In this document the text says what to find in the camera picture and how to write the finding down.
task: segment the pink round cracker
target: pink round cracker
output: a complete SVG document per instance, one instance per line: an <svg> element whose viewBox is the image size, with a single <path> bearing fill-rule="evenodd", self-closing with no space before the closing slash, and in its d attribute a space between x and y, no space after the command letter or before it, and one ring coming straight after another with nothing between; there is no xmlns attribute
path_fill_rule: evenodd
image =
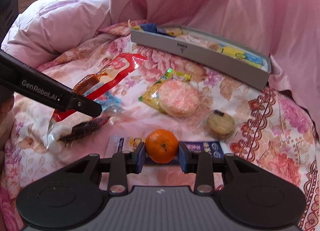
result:
<svg viewBox="0 0 320 231"><path fill-rule="evenodd" d="M199 107L200 94L187 82L167 80L159 88L159 103L169 115L187 117Z"/></svg>

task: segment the bed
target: bed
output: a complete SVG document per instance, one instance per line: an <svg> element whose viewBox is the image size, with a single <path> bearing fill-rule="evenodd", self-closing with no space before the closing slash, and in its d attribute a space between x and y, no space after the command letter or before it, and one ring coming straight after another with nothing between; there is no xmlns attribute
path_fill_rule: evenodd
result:
<svg viewBox="0 0 320 231"><path fill-rule="evenodd" d="M122 100L121 120L57 154L45 148L53 109L15 95L15 123L4 147L5 165L0 181L0 206L7 230L18 231L23 227L15 207L23 187L89 153L104 157L107 140L113 134L145 137L154 129L165 128L179 140L209 140L205 132L195 127L194 118L177 121L138 100L168 68L191 74L198 88L207 93L206 105L236 119L238 131L223 144L224 151L235 153L300 187L307 206L298 225L303 230L320 230L317 168L320 112L314 102L319 96L316 75L319 64L316 56L320 54L317 45L320 35L316 29L320 23L316 15L319 3L320 0L38 0L33 3L18 17L2 49L71 88L93 66L119 53L141 53L148 60L111 90ZM269 86L258 91L182 57L137 45L131 41L128 20L136 24L145 20L182 24L270 55L273 72ZM290 90L293 98L282 94L283 90ZM222 189L221 176L214 177L217 189ZM193 174L182 173L178 166L149 166L139 175L128 176L130 186L192 187L194 180ZM107 181L108 175L104 175L101 188Z"/></svg>

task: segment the plastic-wrapped cookie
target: plastic-wrapped cookie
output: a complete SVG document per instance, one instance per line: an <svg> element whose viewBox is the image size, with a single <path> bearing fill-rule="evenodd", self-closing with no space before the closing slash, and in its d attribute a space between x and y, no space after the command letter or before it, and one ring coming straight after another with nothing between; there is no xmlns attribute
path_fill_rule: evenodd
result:
<svg viewBox="0 0 320 231"><path fill-rule="evenodd" d="M200 105L200 94L187 82L167 80L159 88L159 104L169 115L191 116Z"/></svg>
<svg viewBox="0 0 320 231"><path fill-rule="evenodd" d="M229 138L236 128L233 118L219 110L214 110L205 122L206 131L217 140Z"/></svg>

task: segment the gray ribbed panel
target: gray ribbed panel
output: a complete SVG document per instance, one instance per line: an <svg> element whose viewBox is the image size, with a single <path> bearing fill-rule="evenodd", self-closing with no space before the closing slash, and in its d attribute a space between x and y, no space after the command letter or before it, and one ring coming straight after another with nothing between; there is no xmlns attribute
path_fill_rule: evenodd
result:
<svg viewBox="0 0 320 231"><path fill-rule="evenodd" d="M101 214L72 231L252 231L228 219L214 200L183 187L135 187L109 200ZM299 231L298 227L282 231ZM39 231L27 227L24 231Z"/></svg>

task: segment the yellow wrapper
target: yellow wrapper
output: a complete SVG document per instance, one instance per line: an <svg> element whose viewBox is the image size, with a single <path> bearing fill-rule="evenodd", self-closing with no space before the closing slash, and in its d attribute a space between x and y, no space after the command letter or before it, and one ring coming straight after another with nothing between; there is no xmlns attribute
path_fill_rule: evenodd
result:
<svg viewBox="0 0 320 231"><path fill-rule="evenodd" d="M180 79L182 81L189 81L191 79L191 75L169 68L156 83L149 87L147 91L141 97L139 97L139 100L159 110L160 112L165 113L159 104L158 90L164 81L172 78Z"/></svg>

